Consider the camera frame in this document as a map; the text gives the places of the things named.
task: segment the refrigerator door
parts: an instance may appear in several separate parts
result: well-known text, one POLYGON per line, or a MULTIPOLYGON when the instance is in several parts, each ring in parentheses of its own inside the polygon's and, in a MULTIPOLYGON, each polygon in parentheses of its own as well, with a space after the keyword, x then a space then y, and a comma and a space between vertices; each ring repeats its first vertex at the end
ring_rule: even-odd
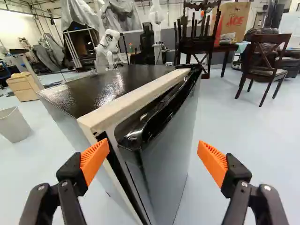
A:
POLYGON ((153 225, 172 225, 188 174, 200 73, 119 124, 115 136, 153 225))

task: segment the bottle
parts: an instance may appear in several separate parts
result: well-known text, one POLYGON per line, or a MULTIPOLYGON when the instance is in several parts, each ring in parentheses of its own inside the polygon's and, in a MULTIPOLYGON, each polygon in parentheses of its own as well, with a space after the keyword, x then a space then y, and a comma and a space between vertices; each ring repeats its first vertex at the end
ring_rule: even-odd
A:
POLYGON ((129 53, 133 54, 134 53, 134 47, 131 43, 129 43, 129 53))

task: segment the chair seat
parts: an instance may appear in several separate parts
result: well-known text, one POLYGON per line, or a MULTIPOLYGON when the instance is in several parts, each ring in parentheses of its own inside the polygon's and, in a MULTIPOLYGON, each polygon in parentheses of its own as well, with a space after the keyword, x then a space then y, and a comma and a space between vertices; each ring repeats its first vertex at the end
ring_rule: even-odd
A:
MULTIPOLYGON (((258 70, 258 69, 251 69, 249 71, 249 73, 256 74, 256 75, 261 75, 261 76, 272 76, 273 75, 273 71, 264 71, 264 70, 258 70)), ((284 75, 284 74, 287 74, 286 70, 277 69, 275 76, 280 76, 280 75, 284 75)))

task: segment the clamp jaw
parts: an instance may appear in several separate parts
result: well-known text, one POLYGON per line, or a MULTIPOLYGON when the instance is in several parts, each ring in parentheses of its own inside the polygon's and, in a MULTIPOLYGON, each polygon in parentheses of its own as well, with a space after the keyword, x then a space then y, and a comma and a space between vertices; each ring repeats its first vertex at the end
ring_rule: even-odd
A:
POLYGON ((76 152, 57 172, 56 185, 36 185, 30 192, 19 225, 51 225, 58 206, 66 225, 86 225, 78 196, 84 196, 109 153, 107 139, 76 152))
POLYGON ((289 225, 277 190, 267 184, 250 184, 252 173, 231 153, 225 156, 199 141, 197 154, 221 189, 230 198, 222 225, 244 224, 250 207, 257 225, 289 225))

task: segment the black chair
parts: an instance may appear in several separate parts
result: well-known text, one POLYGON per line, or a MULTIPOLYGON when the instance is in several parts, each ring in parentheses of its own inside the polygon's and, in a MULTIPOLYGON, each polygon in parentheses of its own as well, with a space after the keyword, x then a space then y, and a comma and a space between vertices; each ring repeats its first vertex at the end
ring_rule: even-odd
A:
POLYGON ((219 11, 221 4, 221 0, 208 2, 205 0, 201 2, 199 5, 190 2, 183 2, 183 17, 177 20, 178 28, 176 27, 176 22, 174 22, 174 30, 175 30, 175 58, 174 58, 174 65, 180 64, 180 54, 184 53, 187 55, 186 63, 190 63, 191 55, 194 56, 198 64, 202 64, 202 62, 208 56, 208 71, 204 72, 206 74, 210 73, 210 64, 211 64, 211 57, 214 47, 214 41, 216 37, 216 32, 218 28, 219 19, 221 16, 221 12, 219 11), (212 35, 209 35, 209 28, 210 28, 210 15, 206 16, 206 10, 208 8, 214 8, 217 6, 217 14, 215 19, 215 24, 213 28, 212 35), (187 24, 188 19, 185 16, 185 8, 188 7, 190 9, 195 9, 195 11, 204 10, 204 16, 201 21, 201 28, 200 28, 200 35, 197 36, 197 20, 195 20, 195 13, 193 13, 192 18, 192 29, 191 29, 191 36, 187 37, 187 24), (206 53, 205 56, 198 60, 196 54, 206 53))
POLYGON ((263 95, 263 98, 259 104, 259 107, 263 105, 263 102, 268 94, 271 84, 274 81, 278 81, 278 85, 272 98, 275 98, 279 88, 285 79, 287 71, 284 69, 278 69, 281 64, 282 57, 284 55, 287 44, 290 40, 291 34, 253 34, 250 36, 251 45, 247 46, 245 60, 242 61, 243 75, 240 80, 240 87, 236 93, 235 99, 238 99, 240 93, 244 87, 246 78, 251 79, 248 92, 251 90, 253 81, 268 82, 268 87, 263 95), (263 43, 273 44, 273 47, 264 49, 263 43), (275 63, 275 68, 271 66, 268 56, 273 54, 277 48, 284 43, 284 47, 280 51, 280 56, 275 63))

